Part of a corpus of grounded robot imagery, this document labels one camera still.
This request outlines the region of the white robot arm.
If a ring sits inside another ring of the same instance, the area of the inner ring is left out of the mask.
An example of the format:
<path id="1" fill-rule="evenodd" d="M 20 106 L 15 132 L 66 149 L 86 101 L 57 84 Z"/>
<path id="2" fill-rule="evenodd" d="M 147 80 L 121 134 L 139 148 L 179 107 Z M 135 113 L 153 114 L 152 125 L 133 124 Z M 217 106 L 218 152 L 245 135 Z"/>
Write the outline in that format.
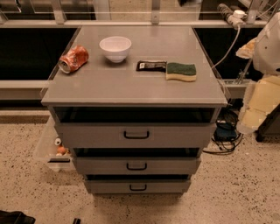
<path id="1" fill-rule="evenodd" d="M 237 123 L 237 130 L 242 134 L 258 130 L 280 104 L 280 12 L 256 37 L 252 59 L 254 69 L 263 77 L 246 87 Z"/>

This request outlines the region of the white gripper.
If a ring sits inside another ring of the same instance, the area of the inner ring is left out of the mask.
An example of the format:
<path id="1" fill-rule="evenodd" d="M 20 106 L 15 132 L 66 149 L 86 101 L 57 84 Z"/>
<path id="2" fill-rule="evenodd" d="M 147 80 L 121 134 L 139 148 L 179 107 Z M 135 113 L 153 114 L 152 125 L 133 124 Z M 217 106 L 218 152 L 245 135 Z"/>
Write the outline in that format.
<path id="1" fill-rule="evenodd" d="M 252 59 L 255 51 L 256 38 L 237 50 L 235 55 L 242 59 Z M 251 134 L 258 130 L 270 114 L 280 103 L 280 78 L 267 76 L 255 84 L 255 90 L 248 103 L 248 109 L 238 116 L 237 130 L 242 134 Z"/>

